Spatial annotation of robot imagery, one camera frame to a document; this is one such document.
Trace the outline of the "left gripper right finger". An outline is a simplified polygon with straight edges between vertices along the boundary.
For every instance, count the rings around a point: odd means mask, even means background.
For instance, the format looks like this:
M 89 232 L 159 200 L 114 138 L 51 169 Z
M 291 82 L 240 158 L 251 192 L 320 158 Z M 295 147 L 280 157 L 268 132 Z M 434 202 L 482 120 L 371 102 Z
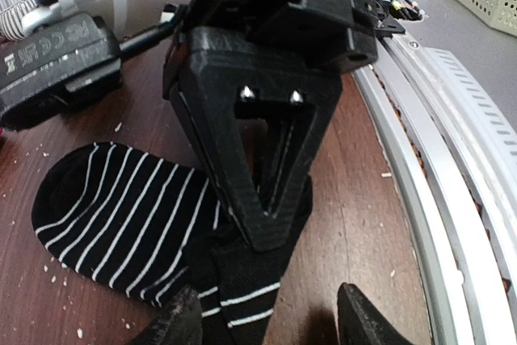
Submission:
M 341 344 L 411 345 L 355 285 L 343 283 L 337 297 Z

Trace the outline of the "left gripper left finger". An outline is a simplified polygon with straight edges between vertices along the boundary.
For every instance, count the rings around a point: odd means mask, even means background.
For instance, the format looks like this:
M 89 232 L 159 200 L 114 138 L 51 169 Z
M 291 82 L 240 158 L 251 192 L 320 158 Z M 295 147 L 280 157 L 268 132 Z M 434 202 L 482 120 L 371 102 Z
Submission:
M 201 344 L 203 337 L 201 314 L 198 292 L 190 286 L 185 286 L 160 311 L 158 316 L 128 344 Z

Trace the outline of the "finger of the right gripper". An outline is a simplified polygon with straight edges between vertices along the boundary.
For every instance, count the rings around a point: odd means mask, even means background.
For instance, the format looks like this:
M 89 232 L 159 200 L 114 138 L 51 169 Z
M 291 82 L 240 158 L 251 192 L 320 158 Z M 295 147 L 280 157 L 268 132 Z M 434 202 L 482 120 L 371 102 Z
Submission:
M 225 213 L 255 250 L 285 244 L 343 90 L 298 53 L 215 27 L 186 32 L 168 97 Z

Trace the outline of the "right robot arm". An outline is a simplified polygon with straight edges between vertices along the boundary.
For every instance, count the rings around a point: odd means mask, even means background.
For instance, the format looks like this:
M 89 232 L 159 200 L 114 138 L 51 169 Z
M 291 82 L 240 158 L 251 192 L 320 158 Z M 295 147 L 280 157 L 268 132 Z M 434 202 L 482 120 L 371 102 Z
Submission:
M 102 98 L 124 61 L 171 38 L 162 94 L 224 212 L 258 252 L 287 241 L 341 77 L 377 58 L 376 0 L 37 1 L 3 124 Z

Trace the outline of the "black white striped sock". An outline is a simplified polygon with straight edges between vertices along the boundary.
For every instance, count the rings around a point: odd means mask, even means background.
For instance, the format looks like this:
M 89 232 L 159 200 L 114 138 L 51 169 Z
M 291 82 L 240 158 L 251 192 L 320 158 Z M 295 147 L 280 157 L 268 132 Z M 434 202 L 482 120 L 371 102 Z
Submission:
M 204 343 L 260 344 L 312 210 L 306 183 L 286 243 L 259 253 L 204 172 L 103 142 L 76 149 L 46 174 L 32 226 L 61 263 L 127 297 L 164 307 L 193 288 Z

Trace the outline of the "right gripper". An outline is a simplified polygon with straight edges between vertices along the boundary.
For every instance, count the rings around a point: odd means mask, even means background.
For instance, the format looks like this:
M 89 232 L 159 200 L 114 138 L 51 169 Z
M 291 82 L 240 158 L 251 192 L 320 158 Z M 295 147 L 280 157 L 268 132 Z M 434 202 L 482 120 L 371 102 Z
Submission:
M 171 90 L 263 90 L 310 75 L 340 76 L 378 58 L 375 0 L 190 0 L 163 68 Z

